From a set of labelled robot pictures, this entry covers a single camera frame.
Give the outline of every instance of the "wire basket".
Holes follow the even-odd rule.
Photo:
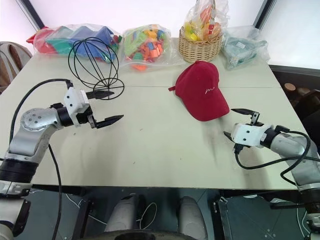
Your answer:
[[[112,95],[101,100],[119,97],[124,82],[118,78],[119,59],[116,51],[98,37],[76,40],[68,55],[72,74],[93,91],[111,91]]]
[[[179,32],[179,52],[183,59],[189,63],[195,61],[210,62],[220,52],[222,45],[222,35],[211,41],[190,41],[182,36],[183,27]]]

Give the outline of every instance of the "black wire frame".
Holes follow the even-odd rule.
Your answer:
[[[98,47],[96,44],[94,43],[100,43],[102,44],[106,49],[107,49],[107,53],[105,50],[102,50],[100,47]],[[104,74],[102,73],[92,51],[90,50],[89,45],[92,47],[94,47],[103,57],[104,60],[109,60],[111,66],[110,66],[110,71],[109,71],[109,76],[105,77]],[[91,73],[80,61],[78,55],[78,49],[80,46],[83,46],[85,53],[90,61],[90,63],[93,66],[93,69],[95,71],[95,73],[97,74],[98,77],[96,77],[93,73]],[[116,65],[114,63],[114,61],[111,58],[112,53],[114,54],[115,58],[116,58]],[[84,81],[83,79],[81,79],[78,70],[77,70],[77,63],[89,74],[91,75],[93,78],[97,79],[96,83],[91,83],[91,82],[87,82]],[[103,42],[100,38],[98,37],[87,37],[85,39],[82,40],[77,40],[73,43],[73,46],[69,52],[68,55],[68,66],[70,71],[72,72],[72,74],[79,79],[82,84],[84,84],[86,87],[93,89],[93,91],[97,91],[97,90],[108,90],[108,91],[112,91],[113,89],[120,89],[120,92],[116,95],[111,95],[111,96],[107,96],[106,98],[100,98],[101,100],[112,100],[115,99],[117,97],[119,97],[125,89],[125,85],[124,83],[119,79],[118,76],[118,71],[119,71],[119,59],[118,56],[116,54],[116,52],[112,49],[112,47],[110,47],[109,45],[107,45],[105,42]],[[113,76],[111,76],[112,74],[112,69],[115,69],[115,73]]]

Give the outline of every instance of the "cap brim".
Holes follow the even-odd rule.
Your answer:
[[[229,106],[217,89],[212,96],[207,99],[201,99],[197,102],[196,99],[182,100],[189,113],[199,121],[210,121],[220,118],[229,113]]]

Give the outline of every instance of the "wall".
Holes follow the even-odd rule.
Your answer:
[[[9,41],[27,47],[33,46],[26,40],[36,33],[15,0],[0,0],[0,41]]]
[[[93,23],[122,33],[128,28],[159,23],[178,37],[179,29],[195,0],[30,0],[46,26]],[[229,26],[252,25],[264,0],[229,0]],[[0,0],[0,41],[26,43],[36,30],[15,0]]]
[[[230,26],[252,25],[264,0],[229,0]],[[30,0],[48,27],[92,23],[118,32],[146,24],[160,24],[178,37],[179,29],[195,0]]]
[[[320,69],[320,1],[277,0],[262,34],[270,65]]]

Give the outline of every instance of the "wicker basket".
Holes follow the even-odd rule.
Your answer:
[[[220,52],[222,36],[215,37],[212,41],[190,41],[182,36],[183,28],[179,32],[179,52],[183,59],[189,63],[197,60],[209,62]]]

